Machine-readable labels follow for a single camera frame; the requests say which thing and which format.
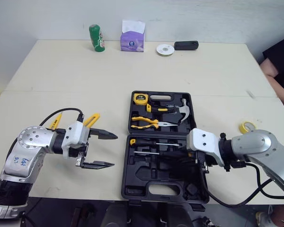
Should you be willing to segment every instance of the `floor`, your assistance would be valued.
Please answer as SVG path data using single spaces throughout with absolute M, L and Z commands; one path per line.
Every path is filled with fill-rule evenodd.
M 27 214 L 36 227 L 70 227 L 72 226 L 71 222 L 74 217 L 74 211 L 85 207 L 85 210 L 92 210 L 92 215 L 89 216 L 85 223 L 81 222 L 78 227 L 99 227 L 111 203 L 111 201 L 40 199 L 30 197 Z M 143 204 L 147 207 L 145 210 L 150 215 L 153 215 L 152 209 L 157 206 L 157 203 L 145 202 Z M 218 204 L 207 204 L 205 207 L 205 212 L 195 212 L 192 211 L 189 204 L 185 205 L 185 209 L 188 211 L 192 220 L 207 216 L 215 225 L 221 227 L 256 227 L 255 213 L 257 211 L 267 211 L 268 209 L 267 205 L 246 205 L 237 209 L 229 209 Z M 140 221 L 138 226 L 155 226 L 149 220 L 145 223 L 142 222 Z M 198 227 L 201 225 L 198 221 L 195 221 L 193 226 Z

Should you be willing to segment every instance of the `open tool case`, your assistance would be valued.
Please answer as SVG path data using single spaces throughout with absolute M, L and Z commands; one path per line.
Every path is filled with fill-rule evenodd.
M 158 113 L 165 106 L 183 106 L 183 99 L 189 108 L 188 117 L 184 113 Z M 133 117 L 145 117 L 159 122 L 169 122 L 175 126 L 155 128 L 151 126 L 145 129 L 133 128 L 133 126 L 145 126 L 150 123 L 145 121 L 133 121 Z M 188 93 L 134 91 L 131 97 L 128 131 L 130 135 L 126 141 L 124 158 L 124 172 L 122 180 L 122 196 L 130 201 L 168 201 L 188 202 L 202 204 L 209 201 L 209 196 L 202 188 L 200 167 L 197 166 L 197 155 L 188 156 L 186 150 L 186 136 L 196 127 L 193 105 Z M 138 146 L 130 144 L 134 140 L 148 140 L 156 142 L 155 145 Z M 158 145 L 157 143 L 178 144 L 179 146 Z M 138 152 L 154 152 L 160 155 L 141 154 Z M 173 195 L 154 194 L 150 192 L 151 185 L 155 187 L 164 185 L 175 192 Z

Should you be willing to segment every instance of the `toolbox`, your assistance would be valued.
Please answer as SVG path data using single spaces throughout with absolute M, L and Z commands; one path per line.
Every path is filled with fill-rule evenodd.
M 195 127 L 188 93 L 132 92 L 122 196 L 130 201 L 207 203 L 205 175 L 196 164 L 202 156 L 186 149 L 186 136 Z M 166 187 L 171 191 L 165 193 Z

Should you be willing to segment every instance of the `purple tissue box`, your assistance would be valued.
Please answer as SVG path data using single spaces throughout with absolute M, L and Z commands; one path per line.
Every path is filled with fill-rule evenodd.
M 138 32 L 124 32 L 120 38 L 121 50 L 122 51 L 144 51 L 144 33 Z

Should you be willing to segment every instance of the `green can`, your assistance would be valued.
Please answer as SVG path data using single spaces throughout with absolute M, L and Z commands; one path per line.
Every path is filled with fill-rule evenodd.
M 100 26 L 99 25 L 89 26 L 89 34 L 91 42 L 93 43 L 93 46 L 95 48 L 95 51 L 97 52 L 104 51 L 105 47 L 104 47 L 103 35 L 100 30 Z

